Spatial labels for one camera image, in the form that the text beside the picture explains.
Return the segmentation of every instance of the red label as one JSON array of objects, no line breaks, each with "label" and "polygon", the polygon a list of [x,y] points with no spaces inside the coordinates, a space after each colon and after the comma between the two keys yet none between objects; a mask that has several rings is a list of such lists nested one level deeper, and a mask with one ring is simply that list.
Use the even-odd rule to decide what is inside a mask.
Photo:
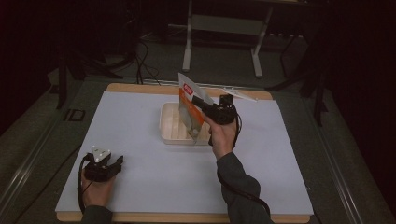
[{"label": "red label", "polygon": [[194,92],[194,91],[192,90],[192,88],[191,88],[189,85],[187,85],[186,83],[184,83],[183,89],[184,89],[184,91],[185,91],[186,93],[188,93],[189,95],[191,95],[191,94]]}]

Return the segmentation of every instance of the person's left hand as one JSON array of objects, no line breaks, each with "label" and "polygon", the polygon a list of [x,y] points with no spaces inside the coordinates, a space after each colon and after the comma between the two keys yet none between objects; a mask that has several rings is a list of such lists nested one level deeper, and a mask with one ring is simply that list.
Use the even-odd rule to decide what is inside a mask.
[{"label": "person's left hand", "polygon": [[85,169],[83,169],[81,182],[82,190],[85,190],[82,194],[82,200],[85,206],[98,205],[106,207],[111,197],[115,179],[116,175],[111,177],[107,182],[92,182],[85,178]]}]

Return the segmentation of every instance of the hand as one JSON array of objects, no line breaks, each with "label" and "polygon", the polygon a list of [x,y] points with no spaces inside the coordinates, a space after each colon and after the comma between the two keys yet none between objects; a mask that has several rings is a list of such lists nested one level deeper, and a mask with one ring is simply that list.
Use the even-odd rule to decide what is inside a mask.
[{"label": "hand", "polygon": [[82,190],[85,190],[82,194],[82,200],[85,206],[99,205],[106,207],[111,196],[115,179],[116,176],[113,176],[107,182],[92,182],[85,178],[85,169],[83,169],[81,182]]},{"label": "hand", "polygon": [[213,153],[219,160],[233,151],[233,141],[236,136],[236,121],[226,125],[218,125],[213,119],[204,114],[204,121],[209,124],[212,134]]}]

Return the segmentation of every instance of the wrist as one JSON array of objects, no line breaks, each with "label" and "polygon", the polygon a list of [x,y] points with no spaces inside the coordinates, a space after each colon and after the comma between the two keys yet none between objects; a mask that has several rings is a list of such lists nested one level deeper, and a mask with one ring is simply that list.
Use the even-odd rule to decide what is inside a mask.
[{"label": "wrist", "polygon": [[88,206],[101,206],[101,207],[106,207],[106,206],[107,206],[107,203],[105,203],[105,202],[86,202],[86,203],[85,203],[85,206],[86,206],[86,207],[88,207]]},{"label": "wrist", "polygon": [[227,155],[228,153],[232,152],[232,149],[217,149],[217,150],[213,150],[214,154],[216,156],[216,159],[219,160],[221,159],[223,156]]}]

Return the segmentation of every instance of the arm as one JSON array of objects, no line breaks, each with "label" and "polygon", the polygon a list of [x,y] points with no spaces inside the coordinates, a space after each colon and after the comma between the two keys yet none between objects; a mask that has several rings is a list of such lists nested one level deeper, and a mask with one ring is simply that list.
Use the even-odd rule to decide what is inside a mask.
[{"label": "arm", "polygon": [[[256,197],[260,196],[259,182],[247,175],[242,163],[233,154],[233,140],[236,135],[236,122],[228,125],[218,125],[204,115],[204,120],[210,126],[212,134],[213,153],[217,158],[218,172],[231,186],[241,189]],[[273,221],[265,209],[258,203],[221,188],[224,201],[227,203],[228,216],[232,224],[268,224]]]},{"label": "arm", "polygon": [[106,208],[106,205],[110,199],[115,179],[116,177],[113,176],[107,182],[91,182],[91,180],[85,178],[84,170],[82,170],[82,188],[85,189],[82,199],[86,208],[81,224],[111,223],[113,213]]}]

